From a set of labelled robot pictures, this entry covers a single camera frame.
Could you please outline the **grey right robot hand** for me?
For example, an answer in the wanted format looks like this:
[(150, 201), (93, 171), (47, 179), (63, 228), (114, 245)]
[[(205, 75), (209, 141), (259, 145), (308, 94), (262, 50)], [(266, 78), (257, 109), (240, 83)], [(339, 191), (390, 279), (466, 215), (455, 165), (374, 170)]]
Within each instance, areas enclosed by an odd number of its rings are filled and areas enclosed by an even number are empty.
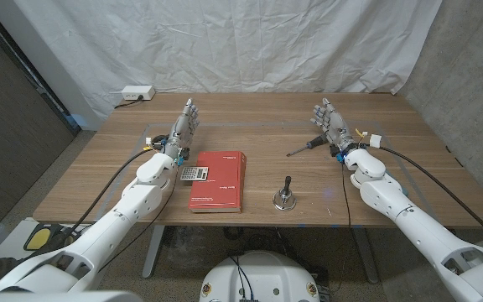
[(314, 106), (313, 113), (314, 117), (310, 121), (322, 130), (327, 141), (341, 153), (348, 153), (356, 147), (347, 123), (327, 98), (322, 99), (321, 105)]

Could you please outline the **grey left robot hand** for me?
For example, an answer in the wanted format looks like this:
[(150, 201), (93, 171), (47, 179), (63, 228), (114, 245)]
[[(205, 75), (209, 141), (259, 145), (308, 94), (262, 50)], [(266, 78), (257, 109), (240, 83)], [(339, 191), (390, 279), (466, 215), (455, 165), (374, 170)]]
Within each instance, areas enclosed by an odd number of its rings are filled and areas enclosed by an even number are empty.
[(172, 159), (181, 156), (182, 151), (189, 148), (196, 128), (199, 125), (198, 107), (193, 103), (193, 99), (189, 98), (182, 112), (171, 127), (169, 137), (164, 145), (164, 154)]

